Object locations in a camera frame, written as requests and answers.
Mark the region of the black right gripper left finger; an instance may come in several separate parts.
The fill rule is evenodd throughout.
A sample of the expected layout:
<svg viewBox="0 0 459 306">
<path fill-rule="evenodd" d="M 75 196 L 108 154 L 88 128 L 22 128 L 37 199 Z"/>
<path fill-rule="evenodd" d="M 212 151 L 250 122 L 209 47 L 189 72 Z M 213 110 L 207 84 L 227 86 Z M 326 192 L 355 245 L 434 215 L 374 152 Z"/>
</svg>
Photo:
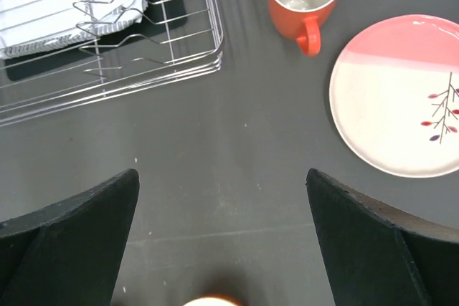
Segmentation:
<svg viewBox="0 0 459 306">
<path fill-rule="evenodd" d="M 2 305 L 109 305 L 138 202 L 127 169 L 1 223 Z"/>
</svg>

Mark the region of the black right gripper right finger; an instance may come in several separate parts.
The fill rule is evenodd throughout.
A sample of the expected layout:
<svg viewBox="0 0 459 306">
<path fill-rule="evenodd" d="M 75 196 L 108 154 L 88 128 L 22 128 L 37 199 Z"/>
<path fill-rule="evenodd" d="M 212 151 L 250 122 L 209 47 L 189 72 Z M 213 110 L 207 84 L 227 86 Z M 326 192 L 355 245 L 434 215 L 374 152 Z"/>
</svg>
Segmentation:
<svg viewBox="0 0 459 306">
<path fill-rule="evenodd" d="M 336 305 L 457 305 L 458 230 L 310 169 L 308 201 Z"/>
</svg>

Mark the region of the white orange bowl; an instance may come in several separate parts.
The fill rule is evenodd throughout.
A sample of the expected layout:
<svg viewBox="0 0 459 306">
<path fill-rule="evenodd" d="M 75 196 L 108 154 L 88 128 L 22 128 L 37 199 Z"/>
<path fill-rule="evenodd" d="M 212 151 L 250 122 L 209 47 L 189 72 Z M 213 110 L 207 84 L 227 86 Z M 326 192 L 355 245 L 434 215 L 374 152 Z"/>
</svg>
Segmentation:
<svg viewBox="0 0 459 306">
<path fill-rule="evenodd" d="M 188 301 L 184 306 L 242 306 L 242 304 L 224 295 L 205 295 Z"/>
</svg>

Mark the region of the pink white floral plate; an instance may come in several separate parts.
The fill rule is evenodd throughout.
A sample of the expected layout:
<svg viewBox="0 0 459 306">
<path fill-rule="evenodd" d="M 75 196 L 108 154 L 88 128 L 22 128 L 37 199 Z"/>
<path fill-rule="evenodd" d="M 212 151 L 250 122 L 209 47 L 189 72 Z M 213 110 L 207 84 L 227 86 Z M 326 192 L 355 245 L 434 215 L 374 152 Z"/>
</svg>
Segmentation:
<svg viewBox="0 0 459 306">
<path fill-rule="evenodd" d="M 331 73 L 334 124 L 363 161 L 405 178 L 458 170 L 458 24 L 408 14 L 352 38 Z"/>
</svg>

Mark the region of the white paper manual booklet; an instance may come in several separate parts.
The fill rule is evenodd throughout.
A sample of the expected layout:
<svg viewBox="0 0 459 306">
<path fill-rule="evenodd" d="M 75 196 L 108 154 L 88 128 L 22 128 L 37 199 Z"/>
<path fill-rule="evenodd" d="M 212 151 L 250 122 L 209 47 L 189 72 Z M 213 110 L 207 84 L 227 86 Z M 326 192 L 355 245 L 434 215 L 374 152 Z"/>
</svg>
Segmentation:
<svg viewBox="0 0 459 306">
<path fill-rule="evenodd" d="M 62 49 L 142 20 L 147 0 L 1 0 L 1 58 Z"/>
</svg>

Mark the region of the black clipboard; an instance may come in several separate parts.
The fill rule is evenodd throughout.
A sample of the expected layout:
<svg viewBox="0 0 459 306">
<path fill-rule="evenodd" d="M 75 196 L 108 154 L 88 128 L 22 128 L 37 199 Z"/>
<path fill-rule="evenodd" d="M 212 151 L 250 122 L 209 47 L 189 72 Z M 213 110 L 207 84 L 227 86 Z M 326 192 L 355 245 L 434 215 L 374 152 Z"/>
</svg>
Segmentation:
<svg viewBox="0 0 459 306">
<path fill-rule="evenodd" d="M 56 79 L 85 73 L 90 80 L 104 78 L 106 72 L 133 59 L 131 48 L 144 42 L 141 54 L 160 54 L 170 29 L 186 23 L 184 0 L 147 0 L 139 23 L 97 39 L 48 52 L 13 59 L 1 58 L 1 72 L 11 84 L 52 76 Z"/>
</svg>

